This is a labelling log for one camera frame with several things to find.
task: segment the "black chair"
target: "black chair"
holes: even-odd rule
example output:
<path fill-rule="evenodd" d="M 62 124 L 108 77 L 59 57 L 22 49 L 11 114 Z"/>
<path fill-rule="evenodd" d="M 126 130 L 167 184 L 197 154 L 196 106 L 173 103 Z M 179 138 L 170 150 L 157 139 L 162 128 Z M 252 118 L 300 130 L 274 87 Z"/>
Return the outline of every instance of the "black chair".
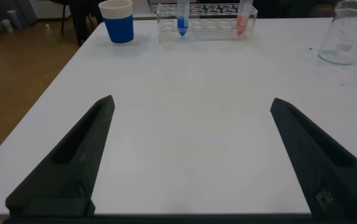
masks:
<path fill-rule="evenodd" d="M 50 0 L 51 2 L 61 4 L 62 7 L 62 18 L 61 18 L 61 35 L 64 35 L 64 22 L 65 22 L 65 7 L 68 5 L 66 0 Z M 91 24 L 91 29 L 93 29 L 93 21 L 91 20 L 90 16 L 87 15 L 87 18 L 89 18 L 90 24 Z"/>

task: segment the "test tube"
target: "test tube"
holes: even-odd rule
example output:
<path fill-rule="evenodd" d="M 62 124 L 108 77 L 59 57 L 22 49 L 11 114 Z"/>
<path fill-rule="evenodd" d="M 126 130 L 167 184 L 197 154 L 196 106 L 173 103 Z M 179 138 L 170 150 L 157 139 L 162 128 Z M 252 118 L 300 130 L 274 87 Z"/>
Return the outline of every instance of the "test tube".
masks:
<path fill-rule="evenodd" d="M 236 18 L 237 34 L 242 35 L 248 26 L 248 19 L 251 14 L 253 0 L 241 0 L 239 2 L 238 16 Z"/>
<path fill-rule="evenodd" d="M 188 18 L 190 17 L 190 0 L 177 0 L 177 29 L 183 37 L 188 30 Z"/>

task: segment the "white cup rim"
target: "white cup rim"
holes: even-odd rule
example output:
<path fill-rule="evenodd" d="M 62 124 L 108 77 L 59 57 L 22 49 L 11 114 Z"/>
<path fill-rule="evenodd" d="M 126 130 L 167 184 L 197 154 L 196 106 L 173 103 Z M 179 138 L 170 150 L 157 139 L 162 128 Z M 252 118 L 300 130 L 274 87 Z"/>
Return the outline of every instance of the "white cup rim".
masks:
<path fill-rule="evenodd" d="M 112 4 L 112 2 L 126 2 L 127 4 L 126 5 L 120 5 L 118 7 L 116 6 L 109 6 L 108 4 Z M 98 4 L 98 7 L 100 8 L 103 8 L 103 9 L 122 9 L 122 8 L 125 8 L 125 7 L 129 7 L 133 5 L 133 2 L 130 1 L 130 0 L 107 0 L 107 1 L 103 1 L 103 2 L 100 2 Z"/>

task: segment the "test tube with blue liquid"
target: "test tube with blue liquid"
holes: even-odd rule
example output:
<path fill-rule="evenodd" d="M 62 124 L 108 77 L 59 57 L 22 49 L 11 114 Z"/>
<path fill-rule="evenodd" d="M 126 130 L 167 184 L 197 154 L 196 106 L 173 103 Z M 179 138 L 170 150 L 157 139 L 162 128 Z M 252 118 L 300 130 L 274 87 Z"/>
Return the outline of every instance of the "test tube with blue liquid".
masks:
<path fill-rule="evenodd" d="M 190 0 L 177 0 L 177 30 L 182 37 L 188 31 L 188 19 L 190 17 Z"/>

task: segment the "glass beaker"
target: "glass beaker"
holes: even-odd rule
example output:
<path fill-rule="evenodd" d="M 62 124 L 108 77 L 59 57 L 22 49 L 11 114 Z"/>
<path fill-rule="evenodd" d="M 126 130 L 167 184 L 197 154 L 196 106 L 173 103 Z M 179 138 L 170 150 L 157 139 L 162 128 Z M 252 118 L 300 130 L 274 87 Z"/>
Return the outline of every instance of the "glass beaker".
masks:
<path fill-rule="evenodd" d="M 318 50 L 324 60 L 351 64 L 357 59 L 357 0 L 339 2 L 335 17 Z"/>

